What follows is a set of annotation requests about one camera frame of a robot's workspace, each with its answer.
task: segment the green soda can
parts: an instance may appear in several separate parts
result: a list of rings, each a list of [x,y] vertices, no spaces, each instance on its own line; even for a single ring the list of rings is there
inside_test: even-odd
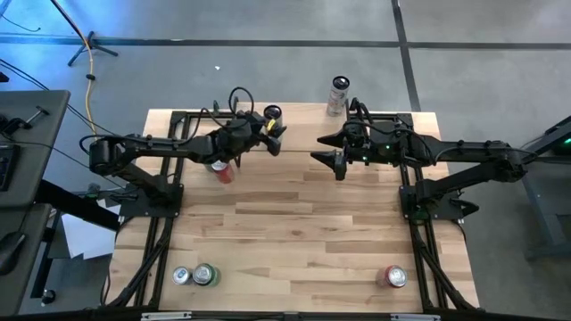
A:
[[[208,263],[201,263],[193,271],[193,281],[200,286],[215,286],[220,282],[220,270]]]

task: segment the white paper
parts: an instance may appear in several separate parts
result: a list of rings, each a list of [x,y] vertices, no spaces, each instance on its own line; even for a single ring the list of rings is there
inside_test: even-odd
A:
[[[120,205],[106,208],[105,200],[98,200],[97,204],[119,215]],[[112,230],[88,223],[71,214],[63,215],[62,222],[72,258],[83,254],[83,259],[92,259],[112,254],[115,250],[115,232]]]

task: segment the tripod leg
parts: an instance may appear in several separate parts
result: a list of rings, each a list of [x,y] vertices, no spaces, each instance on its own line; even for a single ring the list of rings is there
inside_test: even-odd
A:
[[[101,50],[102,52],[108,53],[108,54],[110,54],[110,55],[112,55],[112,56],[117,57],[117,56],[119,55],[118,53],[115,53],[113,50],[109,50],[109,49],[107,49],[107,48],[101,47],[100,45],[96,45],[96,44],[94,44],[94,43],[90,43],[90,45],[91,45],[92,48]]]
[[[79,50],[73,55],[73,57],[71,57],[71,59],[68,61],[68,66],[71,67],[71,65],[73,64],[73,62],[78,59],[79,55],[81,53],[83,53],[83,50],[86,48],[85,44],[82,45]]]

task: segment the silver can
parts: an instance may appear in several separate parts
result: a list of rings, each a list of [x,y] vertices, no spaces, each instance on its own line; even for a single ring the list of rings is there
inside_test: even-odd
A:
[[[345,101],[349,92],[349,79],[344,76],[333,78],[331,91],[329,92],[329,100],[327,101],[327,115],[339,116],[343,114]]]
[[[177,267],[172,273],[172,282],[176,285],[189,284],[192,273],[186,267]]]
[[[377,285],[379,286],[390,286],[392,288],[402,288],[406,285],[409,277],[404,268],[391,265],[385,270],[379,270],[377,273]]]
[[[196,266],[193,281],[200,286],[214,286],[220,281],[220,271],[208,263]]]

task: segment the desk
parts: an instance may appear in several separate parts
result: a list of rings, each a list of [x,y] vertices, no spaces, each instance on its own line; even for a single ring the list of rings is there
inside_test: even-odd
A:
[[[9,274],[0,276],[0,289],[2,290],[0,291],[0,316],[18,313],[26,291],[26,284],[28,284],[36,261],[39,245],[42,242],[50,210],[51,207],[47,204],[36,204],[28,210],[3,210],[0,215],[2,219],[0,238],[17,231],[22,220],[24,221],[21,231],[26,235],[18,257],[18,266]]]
[[[255,108],[261,112],[267,105],[256,103]],[[346,179],[336,182],[334,173],[308,152],[331,150],[316,138],[339,130],[344,117],[327,117],[322,103],[278,105],[288,126],[279,156],[258,151],[261,147],[243,154],[230,185],[220,184],[204,165],[185,161],[183,206],[170,241],[160,309],[421,311],[410,231],[398,202],[400,172],[388,165],[353,164]],[[150,110],[145,134],[166,136],[171,113]],[[412,115],[416,131],[440,137],[434,113]],[[203,119],[198,134],[214,128]],[[158,174],[161,159],[142,158],[137,165]],[[448,169],[442,163],[424,169],[424,175],[440,178]],[[138,269],[148,225],[148,218],[134,218],[119,234],[108,300]],[[477,305],[462,233],[447,221],[435,221],[434,232],[443,270]],[[200,262],[221,270],[218,286],[172,283],[174,268]],[[408,271],[408,285],[376,287],[378,269],[392,264]],[[427,278],[435,301],[429,272]],[[152,283],[147,283],[145,302]]]

